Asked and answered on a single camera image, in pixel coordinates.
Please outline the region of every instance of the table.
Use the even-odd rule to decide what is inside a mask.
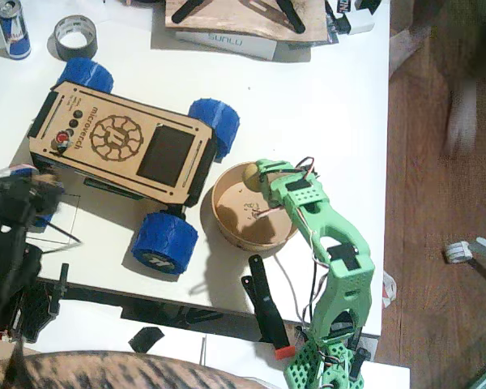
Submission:
[[[113,92],[143,103],[187,113],[201,97],[230,104],[241,116],[231,153],[214,163],[199,204],[186,212],[199,234],[187,272],[162,275],[135,261],[130,245],[155,204],[136,202],[64,180],[66,205],[55,224],[71,228],[84,245],[45,256],[40,277],[56,280],[69,263],[68,281],[113,293],[174,301],[222,312],[252,313],[240,278],[249,274],[244,252],[227,243],[210,211],[210,191],[220,174],[238,163],[266,157],[296,163],[315,157],[332,206],[371,246],[376,265],[373,306],[364,334],[382,328],[383,237],[386,192],[389,9],[384,2],[369,33],[342,36],[341,43],[312,48],[309,63],[271,63],[229,53],[152,50],[150,6],[125,7],[114,0],[37,2],[23,0],[32,53],[23,61],[0,57],[0,168],[25,161],[25,134],[65,63],[47,50],[55,23],[81,13],[96,22],[94,60],[113,75]],[[50,242],[39,241],[49,245]],[[298,321],[309,300],[312,262],[297,234],[265,258],[266,273],[283,319]]]
[[[131,351],[130,340],[141,328],[153,324],[120,318],[121,307],[84,301],[61,301],[56,320],[41,331],[35,344],[25,347],[41,353],[77,350]],[[276,361],[273,346],[227,336],[158,326],[164,337],[149,354],[200,363],[240,377],[258,378],[276,387],[287,388],[283,370],[288,360]],[[410,387],[410,370],[365,362],[362,365],[365,389]]]

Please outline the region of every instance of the can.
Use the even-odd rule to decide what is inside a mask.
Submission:
[[[12,59],[27,57],[31,53],[31,42],[19,0],[0,0],[0,24],[9,57]]]

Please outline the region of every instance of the box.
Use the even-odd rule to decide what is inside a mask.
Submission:
[[[176,38],[263,58],[268,61],[274,57],[277,42],[258,36],[226,34],[221,32],[176,32]]]

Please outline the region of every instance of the wooden bowl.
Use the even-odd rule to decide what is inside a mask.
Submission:
[[[264,251],[283,245],[297,228],[285,210],[257,219],[267,209],[261,193],[249,190],[242,174],[251,162],[236,165],[221,175],[212,190],[212,211],[221,233],[233,245],[247,251]]]

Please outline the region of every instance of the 3d printed arm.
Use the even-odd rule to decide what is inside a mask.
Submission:
[[[328,269],[326,289],[315,306],[309,326],[310,341],[288,370],[293,373],[299,369],[298,365],[305,365],[311,354],[315,354],[318,365],[312,366],[309,372],[306,368],[296,372],[307,374],[304,386],[296,386],[294,378],[288,380],[289,385],[301,388],[336,383],[347,387],[355,358],[353,351],[340,345],[365,325],[369,314],[374,272],[369,245],[358,230],[331,207],[313,169],[294,167],[285,161],[259,160],[245,172],[244,181],[251,190],[261,191],[270,207],[284,207],[313,247],[314,260]],[[340,245],[326,248],[322,245],[322,237],[332,237]],[[303,354],[308,359],[299,359]],[[331,360],[341,361],[348,368]],[[342,378],[340,370],[347,371],[347,378]]]

